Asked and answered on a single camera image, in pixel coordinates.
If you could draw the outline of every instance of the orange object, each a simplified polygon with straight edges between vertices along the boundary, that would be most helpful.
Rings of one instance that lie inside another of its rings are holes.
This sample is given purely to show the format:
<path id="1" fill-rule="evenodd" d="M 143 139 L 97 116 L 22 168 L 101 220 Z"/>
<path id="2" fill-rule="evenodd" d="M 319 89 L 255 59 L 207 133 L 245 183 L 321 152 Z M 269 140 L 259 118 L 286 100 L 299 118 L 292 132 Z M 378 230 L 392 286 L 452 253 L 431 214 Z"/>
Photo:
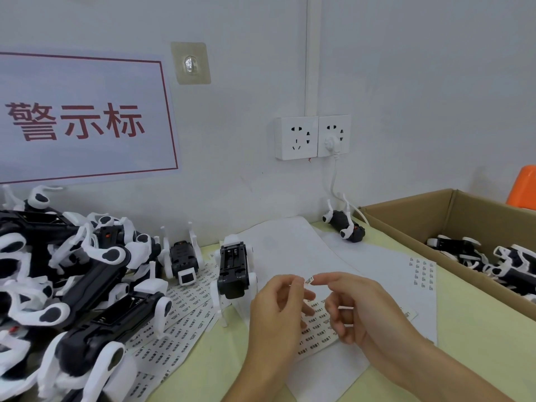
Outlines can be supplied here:
<path id="1" fill-rule="evenodd" d="M 506 204 L 536 210 L 536 165 L 521 168 Z"/>

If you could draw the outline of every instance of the white wall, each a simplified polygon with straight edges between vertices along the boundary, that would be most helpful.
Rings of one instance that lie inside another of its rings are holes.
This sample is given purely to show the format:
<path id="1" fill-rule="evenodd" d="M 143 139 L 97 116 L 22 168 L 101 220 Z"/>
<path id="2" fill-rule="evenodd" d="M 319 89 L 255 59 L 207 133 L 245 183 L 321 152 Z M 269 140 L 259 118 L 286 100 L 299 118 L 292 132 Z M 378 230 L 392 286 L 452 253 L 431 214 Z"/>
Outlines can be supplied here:
<path id="1" fill-rule="evenodd" d="M 180 86 L 167 73 L 182 172 L 72 186 L 57 209 L 130 216 L 173 238 L 195 224 L 215 243 L 274 217 L 317 219 L 321 165 L 274 157 L 272 120 L 303 115 L 307 0 L 0 0 L 0 50 L 76 47 L 162 54 L 170 42 L 205 42 L 212 84 Z M 143 210 L 151 207 L 150 214 Z"/>
<path id="2" fill-rule="evenodd" d="M 370 204 L 446 187 L 505 200 L 536 162 L 536 0 L 324 0 L 319 114 L 353 114 L 337 190 Z M 183 170 L 78 185 L 57 209 L 166 224 L 201 244 L 325 210 L 330 158 L 277 161 L 272 120 L 300 116 L 306 0 L 0 0 L 0 50 L 162 54 L 205 42 L 208 86 L 167 73 Z M 143 210 L 151 207 L 151 213 Z"/>
<path id="3" fill-rule="evenodd" d="M 353 114 L 362 204 L 442 188 L 505 201 L 536 163 L 536 0 L 323 0 L 319 114 Z"/>

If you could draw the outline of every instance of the yellow table surface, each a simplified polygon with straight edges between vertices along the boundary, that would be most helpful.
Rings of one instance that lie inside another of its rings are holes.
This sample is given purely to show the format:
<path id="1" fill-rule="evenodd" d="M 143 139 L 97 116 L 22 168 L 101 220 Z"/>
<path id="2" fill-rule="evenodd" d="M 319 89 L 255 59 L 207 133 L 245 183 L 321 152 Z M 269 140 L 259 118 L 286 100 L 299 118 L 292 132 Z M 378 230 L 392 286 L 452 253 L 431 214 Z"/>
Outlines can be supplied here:
<path id="1" fill-rule="evenodd" d="M 313 226 L 330 230 L 322 222 Z M 384 233 L 366 226 L 364 242 L 416 255 Z M 203 248 L 203 255 L 218 249 Z M 202 401 L 223 398 L 245 358 L 248 329 L 233 307 L 229 323 L 204 333 L 183 365 L 160 385 L 149 402 Z M 536 322 L 438 268 L 437 336 L 439 348 L 498 387 L 515 401 L 536 401 Z M 339 401 L 415 401 L 369 367 Z M 275 401 L 295 401 L 284 386 Z"/>

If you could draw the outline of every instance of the white cable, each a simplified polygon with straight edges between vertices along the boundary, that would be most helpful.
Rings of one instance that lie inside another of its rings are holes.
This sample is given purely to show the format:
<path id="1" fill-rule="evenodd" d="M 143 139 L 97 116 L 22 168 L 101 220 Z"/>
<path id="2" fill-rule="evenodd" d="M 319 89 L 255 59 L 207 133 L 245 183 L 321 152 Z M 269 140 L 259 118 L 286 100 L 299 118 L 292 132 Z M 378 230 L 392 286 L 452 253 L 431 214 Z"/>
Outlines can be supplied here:
<path id="1" fill-rule="evenodd" d="M 335 165 L 333 167 L 333 177 L 331 178 L 331 195 L 335 197 L 336 199 L 343 200 L 341 197 L 338 197 L 338 195 L 335 194 L 335 191 L 333 190 L 335 186 L 335 179 L 337 179 L 337 159 L 339 153 L 333 153 L 333 158 L 335 159 Z M 363 219 L 363 221 L 370 226 L 370 223 L 368 222 L 365 215 L 359 210 L 357 207 L 355 207 L 353 204 L 350 203 L 350 207 L 354 209 L 356 212 L 358 212 L 359 216 Z"/>

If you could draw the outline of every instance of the cardboard box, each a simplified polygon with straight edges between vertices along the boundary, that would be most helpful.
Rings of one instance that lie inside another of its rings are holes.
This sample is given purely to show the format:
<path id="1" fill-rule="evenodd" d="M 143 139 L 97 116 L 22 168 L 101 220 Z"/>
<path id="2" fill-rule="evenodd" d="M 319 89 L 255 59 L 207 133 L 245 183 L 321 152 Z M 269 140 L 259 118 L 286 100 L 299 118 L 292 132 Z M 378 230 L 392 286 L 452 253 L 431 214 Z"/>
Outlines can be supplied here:
<path id="1" fill-rule="evenodd" d="M 536 212 L 453 189 L 378 203 L 361 210 L 372 227 L 536 320 L 535 303 L 425 244 L 428 238 L 438 234 L 455 239 L 471 237 L 482 244 L 479 250 L 495 263 L 497 259 L 492 252 L 498 245 L 518 244 L 536 251 Z"/>

